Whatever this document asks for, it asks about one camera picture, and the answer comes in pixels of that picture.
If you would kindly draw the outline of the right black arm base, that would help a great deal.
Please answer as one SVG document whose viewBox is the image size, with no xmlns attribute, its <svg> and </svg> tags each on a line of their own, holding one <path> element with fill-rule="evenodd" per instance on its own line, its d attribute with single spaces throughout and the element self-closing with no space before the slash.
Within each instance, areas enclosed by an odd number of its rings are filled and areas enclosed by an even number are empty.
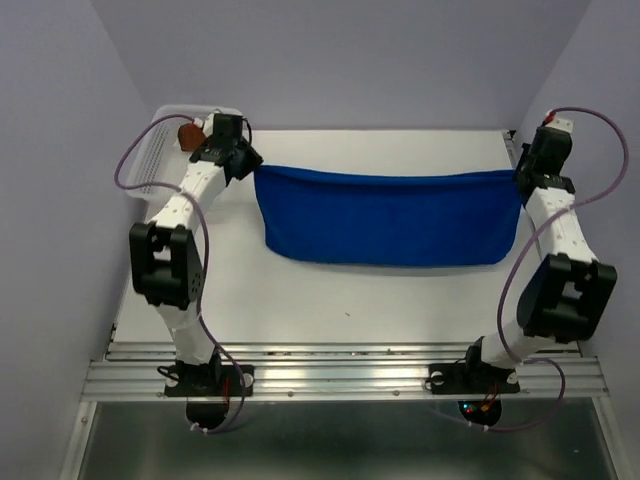
<svg viewBox="0 0 640 480">
<path fill-rule="evenodd" d="M 429 364 L 425 387 L 434 395 L 519 393 L 514 369 L 491 366 L 481 360 L 483 340 L 483 337 L 476 340 L 461 359 Z"/>
</svg>

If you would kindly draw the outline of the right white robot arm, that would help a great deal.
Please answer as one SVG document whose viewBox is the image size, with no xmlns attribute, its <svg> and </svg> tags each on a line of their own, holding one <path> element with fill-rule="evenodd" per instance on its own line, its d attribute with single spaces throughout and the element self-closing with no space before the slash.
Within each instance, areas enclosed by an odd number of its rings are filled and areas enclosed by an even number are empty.
<svg viewBox="0 0 640 480">
<path fill-rule="evenodd" d="M 588 246 L 575 211 L 575 188 L 561 169 L 572 150 L 573 123 L 553 118 L 524 148 L 514 182 L 533 228 L 529 247 L 540 264 L 519 296 L 513 320 L 469 348 L 463 384 L 482 390 L 496 368 L 512 370 L 540 350 L 590 339 L 617 282 L 617 271 Z"/>
</svg>

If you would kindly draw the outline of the blue towel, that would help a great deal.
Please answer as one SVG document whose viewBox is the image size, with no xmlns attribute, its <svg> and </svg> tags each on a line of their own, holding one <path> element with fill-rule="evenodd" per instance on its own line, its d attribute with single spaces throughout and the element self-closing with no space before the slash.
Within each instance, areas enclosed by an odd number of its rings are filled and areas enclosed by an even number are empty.
<svg viewBox="0 0 640 480">
<path fill-rule="evenodd" d="M 313 263 L 496 264 L 521 210 L 508 170 L 398 177 L 267 165 L 254 185 L 266 246 Z"/>
</svg>

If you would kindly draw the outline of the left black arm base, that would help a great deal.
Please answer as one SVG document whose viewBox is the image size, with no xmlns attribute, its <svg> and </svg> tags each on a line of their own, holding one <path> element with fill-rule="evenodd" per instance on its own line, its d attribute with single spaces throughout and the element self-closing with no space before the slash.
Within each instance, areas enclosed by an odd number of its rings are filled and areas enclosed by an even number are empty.
<svg viewBox="0 0 640 480">
<path fill-rule="evenodd" d="M 215 354 L 207 364 L 192 365 L 176 361 L 160 365 L 156 371 L 164 378 L 164 395 L 169 398 L 251 397 L 253 395 L 253 365 L 241 365 L 242 375 L 229 364 L 223 364 Z"/>
</svg>

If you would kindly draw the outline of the brown towel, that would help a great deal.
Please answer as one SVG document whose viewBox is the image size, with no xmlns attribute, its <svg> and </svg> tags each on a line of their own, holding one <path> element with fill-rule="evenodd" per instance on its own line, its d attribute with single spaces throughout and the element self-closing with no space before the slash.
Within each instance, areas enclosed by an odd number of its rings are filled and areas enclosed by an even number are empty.
<svg viewBox="0 0 640 480">
<path fill-rule="evenodd" d="M 179 127 L 177 140 L 183 152 L 193 153 L 205 141 L 206 135 L 195 123 L 186 123 Z"/>
</svg>

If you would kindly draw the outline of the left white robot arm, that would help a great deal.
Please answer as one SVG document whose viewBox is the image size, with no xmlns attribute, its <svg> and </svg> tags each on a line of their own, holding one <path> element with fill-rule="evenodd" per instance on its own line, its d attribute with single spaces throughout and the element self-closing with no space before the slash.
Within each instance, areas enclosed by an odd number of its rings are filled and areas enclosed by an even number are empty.
<svg viewBox="0 0 640 480">
<path fill-rule="evenodd" d="M 223 371 L 201 314 L 209 237 L 205 210 L 232 183 L 241 181 L 263 159 L 252 146 L 252 131 L 237 113 L 215 111 L 205 120 L 179 116 L 178 147 L 189 154 L 179 184 L 144 182 L 171 192 L 147 222 L 129 231 L 132 285 L 164 320 L 176 348 L 176 363 L 191 366 L 188 382 L 199 393 L 215 392 Z"/>
</svg>

